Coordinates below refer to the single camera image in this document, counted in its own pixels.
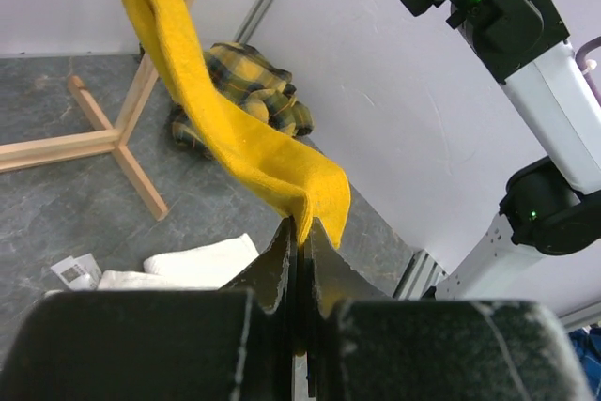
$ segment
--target wooden frame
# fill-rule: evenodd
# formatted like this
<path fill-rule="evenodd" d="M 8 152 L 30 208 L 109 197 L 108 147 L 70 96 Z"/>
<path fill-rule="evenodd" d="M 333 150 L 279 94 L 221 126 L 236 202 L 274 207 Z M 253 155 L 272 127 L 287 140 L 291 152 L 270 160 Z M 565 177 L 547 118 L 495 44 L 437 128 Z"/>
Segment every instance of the wooden frame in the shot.
<path fill-rule="evenodd" d="M 193 3 L 193 0 L 185 1 L 188 7 Z M 0 146 L 0 172 L 112 152 L 154 217 L 157 220 L 163 219 L 169 207 L 127 147 L 158 78 L 159 74 L 150 56 L 145 54 L 113 126 L 82 79 L 76 75 L 71 76 L 68 81 L 69 91 L 95 131 Z"/>

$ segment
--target yellow fabric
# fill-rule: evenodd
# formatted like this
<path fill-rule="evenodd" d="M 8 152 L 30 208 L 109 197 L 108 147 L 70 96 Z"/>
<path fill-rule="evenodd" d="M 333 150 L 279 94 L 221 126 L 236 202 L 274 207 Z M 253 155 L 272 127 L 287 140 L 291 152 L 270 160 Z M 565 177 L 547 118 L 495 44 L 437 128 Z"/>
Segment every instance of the yellow fabric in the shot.
<path fill-rule="evenodd" d="M 337 248 L 350 205 L 345 172 L 219 94 L 184 0 L 122 2 L 171 96 L 206 137 L 215 158 L 280 214 L 294 216 L 299 243 L 317 217 Z"/>

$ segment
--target gray floor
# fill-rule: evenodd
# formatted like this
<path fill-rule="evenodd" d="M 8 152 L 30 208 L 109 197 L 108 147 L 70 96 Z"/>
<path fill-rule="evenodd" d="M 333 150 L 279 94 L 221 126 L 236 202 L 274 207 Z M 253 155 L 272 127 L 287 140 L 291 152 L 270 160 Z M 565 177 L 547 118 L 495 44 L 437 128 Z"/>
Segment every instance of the gray floor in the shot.
<path fill-rule="evenodd" d="M 133 57 L 0 60 L 0 145 L 90 131 L 66 88 L 79 75 L 115 120 L 135 73 Z M 141 270 L 147 257 L 248 232 L 263 250 L 280 218 L 216 162 L 174 146 L 158 84 L 131 138 L 131 151 L 170 206 L 156 222 L 111 155 L 0 175 L 0 362 L 27 312 L 68 255 L 92 253 L 102 270 Z M 353 191 L 340 250 L 374 285 L 392 293 L 410 250 Z"/>

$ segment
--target wooden stand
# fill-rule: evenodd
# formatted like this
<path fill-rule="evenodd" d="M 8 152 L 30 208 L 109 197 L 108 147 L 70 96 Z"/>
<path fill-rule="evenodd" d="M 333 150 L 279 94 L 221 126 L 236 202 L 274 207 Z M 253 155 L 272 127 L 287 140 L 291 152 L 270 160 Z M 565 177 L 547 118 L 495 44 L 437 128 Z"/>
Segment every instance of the wooden stand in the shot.
<path fill-rule="evenodd" d="M 193 3 L 193 0 L 185 1 L 188 7 Z M 150 56 L 145 54 L 113 126 L 85 88 L 84 82 L 76 75 L 71 76 L 69 91 L 96 131 L 0 146 L 0 172 L 112 152 L 154 217 L 162 220 L 169 207 L 127 147 L 158 78 Z"/>

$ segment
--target blue plaid cloth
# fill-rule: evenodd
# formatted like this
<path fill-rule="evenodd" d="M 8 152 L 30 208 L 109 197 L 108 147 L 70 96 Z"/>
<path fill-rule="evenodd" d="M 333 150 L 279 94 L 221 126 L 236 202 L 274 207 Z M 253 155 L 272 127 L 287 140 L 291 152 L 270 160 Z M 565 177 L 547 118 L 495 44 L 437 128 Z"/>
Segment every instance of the blue plaid cloth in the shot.
<path fill-rule="evenodd" d="M 569 335 L 595 399 L 601 401 L 601 328 L 578 329 Z"/>

